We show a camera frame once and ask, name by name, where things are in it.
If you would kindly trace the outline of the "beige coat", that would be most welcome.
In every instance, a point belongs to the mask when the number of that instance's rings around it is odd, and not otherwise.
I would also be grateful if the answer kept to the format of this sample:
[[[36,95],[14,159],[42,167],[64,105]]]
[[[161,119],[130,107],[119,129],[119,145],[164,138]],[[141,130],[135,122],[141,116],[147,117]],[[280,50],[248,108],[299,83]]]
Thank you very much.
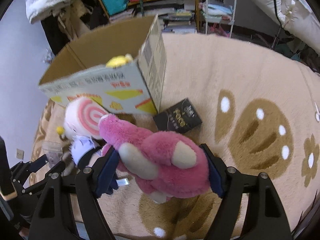
[[[77,40],[80,36],[91,31],[82,18],[90,17],[92,12],[93,8],[86,7],[82,0],[73,0],[69,6],[60,11],[57,17],[58,26],[70,41]]]

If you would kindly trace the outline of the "white fluffy plush toy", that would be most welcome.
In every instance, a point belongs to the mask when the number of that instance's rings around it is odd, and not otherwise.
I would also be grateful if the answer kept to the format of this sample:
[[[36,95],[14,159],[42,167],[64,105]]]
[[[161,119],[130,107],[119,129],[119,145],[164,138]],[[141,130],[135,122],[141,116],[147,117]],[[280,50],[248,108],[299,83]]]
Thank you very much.
[[[75,128],[72,125],[64,124],[57,126],[56,132],[62,141],[73,141],[75,137]]]

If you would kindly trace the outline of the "pink swirl roll plush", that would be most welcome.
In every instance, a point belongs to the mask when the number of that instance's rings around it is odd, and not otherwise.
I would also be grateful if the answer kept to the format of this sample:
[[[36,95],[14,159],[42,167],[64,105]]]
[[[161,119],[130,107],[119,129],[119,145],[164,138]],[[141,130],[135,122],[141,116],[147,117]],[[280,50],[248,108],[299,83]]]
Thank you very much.
[[[76,136],[92,137],[101,140],[99,121],[108,112],[97,102],[87,97],[80,97],[70,102],[65,109],[63,134],[73,140]]]

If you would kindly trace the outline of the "stack of books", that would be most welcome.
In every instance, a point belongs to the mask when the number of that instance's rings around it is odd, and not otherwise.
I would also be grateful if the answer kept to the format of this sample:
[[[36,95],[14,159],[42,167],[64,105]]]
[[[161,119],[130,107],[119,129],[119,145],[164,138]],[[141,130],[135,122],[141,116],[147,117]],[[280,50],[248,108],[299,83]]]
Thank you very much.
[[[127,18],[133,18],[135,16],[135,12],[136,12],[135,8],[127,9],[123,12],[120,12],[120,13],[117,13],[113,16],[110,16],[109,21],[110,21],[110,23],[114,23],[117,21],[125,20]]]

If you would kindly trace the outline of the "beige patterned blanket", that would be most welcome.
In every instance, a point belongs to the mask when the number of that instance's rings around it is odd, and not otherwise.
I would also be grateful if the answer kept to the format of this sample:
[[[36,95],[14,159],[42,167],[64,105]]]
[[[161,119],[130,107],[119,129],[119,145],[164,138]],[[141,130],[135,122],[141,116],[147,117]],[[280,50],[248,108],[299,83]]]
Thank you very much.
[[[267,48],[215,35],[163,35],[161,109],[189,98],[202,125],[187,133],[241,173],[266,172],[292,231],[319,205],[319,75]],[[99,199],[117,236],[201,239],[220,198],[207,192],[156,204],[133,178]]]

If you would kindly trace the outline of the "black small box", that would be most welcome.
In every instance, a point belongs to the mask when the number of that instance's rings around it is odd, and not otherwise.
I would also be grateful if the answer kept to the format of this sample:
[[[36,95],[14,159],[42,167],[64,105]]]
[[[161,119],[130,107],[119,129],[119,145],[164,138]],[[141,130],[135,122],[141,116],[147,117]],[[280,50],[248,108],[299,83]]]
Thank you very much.
[[[174,131],[180,134],[202,124],[199,114],[188,98],[158,113],[153,120],[159,131]]]

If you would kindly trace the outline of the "cream mattress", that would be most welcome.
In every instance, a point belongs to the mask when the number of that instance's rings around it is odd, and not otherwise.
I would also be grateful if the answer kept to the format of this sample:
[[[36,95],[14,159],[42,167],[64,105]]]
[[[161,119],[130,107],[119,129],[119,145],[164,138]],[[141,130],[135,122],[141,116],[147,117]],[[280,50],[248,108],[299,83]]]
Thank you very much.
[[[252,0],[268,17],[319,53],[319,20],[306,0]]]

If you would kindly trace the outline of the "yellow plush toy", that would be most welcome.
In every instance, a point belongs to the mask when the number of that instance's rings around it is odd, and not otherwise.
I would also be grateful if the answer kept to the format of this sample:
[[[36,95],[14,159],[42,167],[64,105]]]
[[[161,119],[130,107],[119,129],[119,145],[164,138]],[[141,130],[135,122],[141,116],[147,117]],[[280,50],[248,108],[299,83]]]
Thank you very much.
[[[106,67],[107,68],[117,68],[117,67],[121,67],[123,65],[126,65],[132,61],[133,61],[133,57],[131,54],[115,56],[115,57],[112,57],[106,63]]]

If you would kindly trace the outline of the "white rolling cart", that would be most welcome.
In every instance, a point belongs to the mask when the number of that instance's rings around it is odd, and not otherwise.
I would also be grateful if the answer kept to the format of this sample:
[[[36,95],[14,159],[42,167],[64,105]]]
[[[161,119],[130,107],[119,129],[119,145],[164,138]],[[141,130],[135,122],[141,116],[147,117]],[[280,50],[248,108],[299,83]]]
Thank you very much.
[[[231,38],[237,0],[205,0],[201,5],[204,33],[216,33]]]

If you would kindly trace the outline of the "cardboard box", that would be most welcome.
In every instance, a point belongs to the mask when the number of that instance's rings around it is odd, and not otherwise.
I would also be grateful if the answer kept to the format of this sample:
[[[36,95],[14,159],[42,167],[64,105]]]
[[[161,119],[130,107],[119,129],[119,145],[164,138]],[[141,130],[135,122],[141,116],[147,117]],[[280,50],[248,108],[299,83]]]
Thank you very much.
[[[131,54],[117,68],[106,63]],[[86,96],[111,113],[152,114],[159,111],[167,55],[157,16],[108,24],[66,44],[39,81],[39,89],[67,106]]]

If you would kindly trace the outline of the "wooden bookshelf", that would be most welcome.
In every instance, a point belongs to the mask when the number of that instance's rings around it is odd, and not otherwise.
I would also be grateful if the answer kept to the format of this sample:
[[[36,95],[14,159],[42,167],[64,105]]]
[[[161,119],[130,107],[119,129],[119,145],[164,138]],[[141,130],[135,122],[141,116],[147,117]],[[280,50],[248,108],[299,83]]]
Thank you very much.
[[[108,23],[110,15],[101,0],[103,12]],[[135,8],[135,17],[157,16],[161,29],[172,33],[195,33],[197,32],[199,0],[139,0],[138,2],[128,2],[125,10]]]

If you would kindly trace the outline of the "wall power outlet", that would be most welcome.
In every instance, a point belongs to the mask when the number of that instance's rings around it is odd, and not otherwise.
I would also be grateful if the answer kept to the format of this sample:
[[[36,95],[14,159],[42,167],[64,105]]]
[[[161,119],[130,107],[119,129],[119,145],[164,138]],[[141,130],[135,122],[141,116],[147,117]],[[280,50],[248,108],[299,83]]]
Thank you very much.
[[[20,159],[20,160],[23,160],[24,158],[24,150],[21,150],[21,149],[16,149],[16,158],[17,159]]]

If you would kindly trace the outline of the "pink bear plush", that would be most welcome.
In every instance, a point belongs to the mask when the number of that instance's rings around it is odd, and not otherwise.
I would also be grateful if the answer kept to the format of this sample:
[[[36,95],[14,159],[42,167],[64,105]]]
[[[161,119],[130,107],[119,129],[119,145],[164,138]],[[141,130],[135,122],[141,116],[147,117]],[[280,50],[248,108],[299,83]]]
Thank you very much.
[[[99,120],[100,136],[119,154],[118,168],[134,176],[154,202],[191,198],[208,191],[209,167],[204,151],[173,132],[152,132],[114,114]]]

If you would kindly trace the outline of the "sailor doll plush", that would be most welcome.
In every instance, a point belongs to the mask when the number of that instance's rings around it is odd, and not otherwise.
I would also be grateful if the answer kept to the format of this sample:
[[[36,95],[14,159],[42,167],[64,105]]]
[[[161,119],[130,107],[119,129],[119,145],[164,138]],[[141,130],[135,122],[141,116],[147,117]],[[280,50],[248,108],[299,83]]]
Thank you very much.
[[[95,195],[111,195],[118,189],[116,169],[119,153],[109,144],[101,146],[89,137],[76,137],[70,146],[72,159],[78,169],[93,168],[92,187]]]

